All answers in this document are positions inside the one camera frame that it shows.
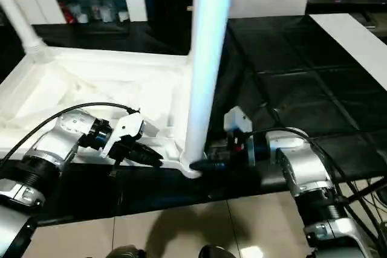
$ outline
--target beige floor tile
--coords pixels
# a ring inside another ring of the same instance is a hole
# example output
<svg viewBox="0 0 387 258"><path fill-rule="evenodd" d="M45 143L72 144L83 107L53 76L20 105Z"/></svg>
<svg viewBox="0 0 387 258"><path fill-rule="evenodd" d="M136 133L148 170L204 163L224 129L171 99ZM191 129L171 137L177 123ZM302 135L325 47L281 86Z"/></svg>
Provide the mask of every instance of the beige floor tile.
<svg viewBox="0 0 387 258"><path fill-rule="evenodd" d="M295 258L311 253L290 193L229 200L241 258Z"/></svg>
<svg viewBox="0 0 387 258"><path fill-rule="evenodd" d="M197 258L208 244L239 257L226 201L117 217L114 248L130 244L153 258Z"/></svg>
<svg viewBox="0 0 387 258"><path fill-rule="evenodd" d="M103 258L112 250L114 219L38 228L23 258Z"/></svg>

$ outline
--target black countertop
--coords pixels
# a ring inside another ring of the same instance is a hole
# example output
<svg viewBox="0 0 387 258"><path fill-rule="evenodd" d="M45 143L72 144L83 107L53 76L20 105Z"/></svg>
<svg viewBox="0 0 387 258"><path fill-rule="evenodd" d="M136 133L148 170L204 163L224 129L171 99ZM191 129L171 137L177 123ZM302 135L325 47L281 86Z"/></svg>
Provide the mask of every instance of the black countertop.
<svg viewBox="0 0 387 258"><path fill-rule="evenodd" d="M189 25L126 29L42 25L52 46L144 53L187 54ZM0 42L1 74L22 57L11 32ZM297 127L340 164L350 179L387 171L387 92L311 18L230 20L212 108L208 142L222 128L223 115L240 106L254 129ZM269 161L253 169L204 175L191 180L177 170L71 164L39 213L41 225L159 210L239 196L286 190L281 169Z"/></svg>

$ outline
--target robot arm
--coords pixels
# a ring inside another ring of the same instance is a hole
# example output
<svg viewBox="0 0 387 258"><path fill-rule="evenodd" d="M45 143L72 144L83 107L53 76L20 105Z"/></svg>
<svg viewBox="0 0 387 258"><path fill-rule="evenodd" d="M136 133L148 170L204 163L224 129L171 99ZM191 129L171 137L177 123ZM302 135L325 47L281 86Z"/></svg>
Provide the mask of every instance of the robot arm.
<svg viewBox="0 0 387 258"><path fill-rule="evenodd" d="M109 122L83 110L73 110L57 119L21 161L14 161L0 176L0 257L21 257L36 229L31 218L52 194L61 174L79 146L100 151L119 164L124 158L160 167L163 157L137 143L142 135L139 112L122 117L114 129Z"/></svg>
<svg viewBox="0 0 387 258"><path fill-rule="evenodd" d="M294 133L266 134L304 223L311 257L371 258L356 223L348 217L320 157Z"/></svg>
<svg viewBox="0 0 387 258"><path fill-rule="evenodd" d="M296 133L269 131L254 134L252 122L235 107L224 117L226 139L218 140L207 151L211 161L197 161L191 169L233 170L254 166L259 160L278 163L304 223L310 257L371 258L372 255L344 209L344 198L337 194L324 157ZM292 129L306 135L299 129Z"/></svg>

